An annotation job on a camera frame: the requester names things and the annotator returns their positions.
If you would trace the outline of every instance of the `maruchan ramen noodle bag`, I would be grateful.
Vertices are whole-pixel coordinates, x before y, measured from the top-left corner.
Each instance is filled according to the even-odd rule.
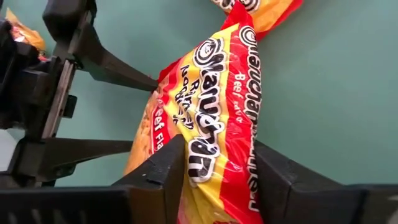
[[[11,34],[14,40],[34,46],[40,52],[39,59],[46,61],[47,59],[44,57],[45,44],[40,34],[36,30],[31,30],[29,27],[21,23],[9,8],[7,8],[6,11],[6,19],[12,25]]]
[[[262,39],[268,31],[283,22],[298,9],[303,0],[211,0],[224,12],[229,13],[236,2],[241,2],[253,17],[257,38]]]
[[[261,64],[252,18],[235,4],[222,30],[160,73],[126,174],[176,134],[186,145],[181,224],[262,223],[254,139]]]

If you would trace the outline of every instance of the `black bracket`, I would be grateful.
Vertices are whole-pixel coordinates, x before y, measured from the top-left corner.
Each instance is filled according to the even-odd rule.
[[[255,149],[267,223],[378,224],[398,211],[396,185],[341,185],[259,141]]]
[[[153,91],[156,80],[108,52],[93,27],[94,0],[49,0],[43,20],[57,42],[54,55],[74,60],[98,81]]]
[[[110,187],[0,190],[0,223],[176,224],[184,147],[175,136]]]

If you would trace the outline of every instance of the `plastic packaging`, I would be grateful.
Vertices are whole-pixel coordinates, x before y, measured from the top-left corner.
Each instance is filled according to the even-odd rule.
[[[211,0],[224,12],[229,13],[237,0]],[[240,0],[253,17],[257,39],[262,39],[268,31],[283,22],[298,9],[303,0]]]
[[[222,30],[160,73],[125,173],[177,133],[186,140],[181,224],[262,223],[254,139],[261,64],[252,17],[235,4]]]
[[[40,52],[39,58],[41,60],[46,60],[43,57],[45,52],[45,44],[40,34],[36,30],[31,30],[29,27],[21,23],[17,18],[17,16],[14,13],[12,13],[12,11],[9,8],[7,8],[6,11],[6,19],[12,25],[11,34],[14,40],[18,42],[27,43],[36,47],[37,50],[39,50]]]

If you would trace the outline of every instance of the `plastic bag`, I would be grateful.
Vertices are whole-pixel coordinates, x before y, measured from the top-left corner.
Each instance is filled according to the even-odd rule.
[[[229,13],[237,0],[211,0],[224,12]],[[298,9],[303,0],[240,0],[252,15],[257,38],[262,39],[268,31],[283,22]]]
[[[25,26],[23,23],[19,22],[19,19],[17,16],[12,13],[12,11],[7,8],[6,11],[6,19],[11,23],[12,25],[12,31],[11,34],[14,38],[15,41],[18,42],[23,42],[30,44],[34,47],[37,48],[40,52],[40,59],[44,59],[43,55],[45,52],[45,44],[43,38],[40,36],[40,34],[36,30],[31,30],[27,26]]]
[[[160,73],[125,173],[183,134],[179,223],[262,223],[253,152],[260,69],[252,18],[239,3],[221,31]]]

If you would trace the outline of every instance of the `green background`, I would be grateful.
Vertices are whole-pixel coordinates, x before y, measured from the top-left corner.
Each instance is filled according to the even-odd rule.
[[[46,0],[5,0],[19,19],[55,43],[41,19]],[[97,0],[95,27],[119,58],[158,72],[218,31],[210,0]],[[398,182],[398,1],[305,0],[260,44],[263,102],[258,139],[345,184]],[[73,119],[58,137],[132,139],[148,93],[78,72]],[[127,154],[80,164],[57,185],[107,185]]]

